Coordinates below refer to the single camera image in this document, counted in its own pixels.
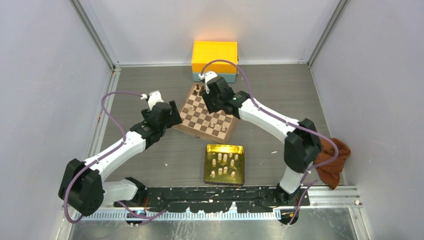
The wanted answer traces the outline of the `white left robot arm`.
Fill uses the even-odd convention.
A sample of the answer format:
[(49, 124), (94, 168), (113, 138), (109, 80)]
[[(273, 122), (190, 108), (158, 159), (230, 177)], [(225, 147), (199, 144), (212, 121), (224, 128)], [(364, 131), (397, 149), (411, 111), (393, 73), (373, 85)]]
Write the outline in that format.
[(120, 139), (99, 154), (80, 161), (72, 159), (65, 168), (58, 196), (88, 217), (99, 207), (118, 201), (141, 206), (146, 200), (145, 185), (133, 177), (105, 182), (118, 167), (142, 153), (164, 136), (166, 130), (181, 124), (175, 101), (157, 102), (142, 110), (144, 120), (135, 124)]

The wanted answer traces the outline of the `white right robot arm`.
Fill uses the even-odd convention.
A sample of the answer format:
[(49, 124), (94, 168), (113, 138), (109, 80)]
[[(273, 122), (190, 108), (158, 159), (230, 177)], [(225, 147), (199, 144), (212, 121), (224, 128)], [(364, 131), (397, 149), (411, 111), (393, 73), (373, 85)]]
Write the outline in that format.
[(322, 150), (314, 123), (288, 118), (259, 103), (249, 93), (234, 92), (226, 80), (213, 71), (199, 74), (204, 84), (200, 95), (209, 113), (224, 111), (237, 119), (250, 122), (283, 143), (283, 160), (286, 169), (276, 186), (276, 197), (283, 205), (291, 205), (298, 196), (301, 181), (308, 167)]

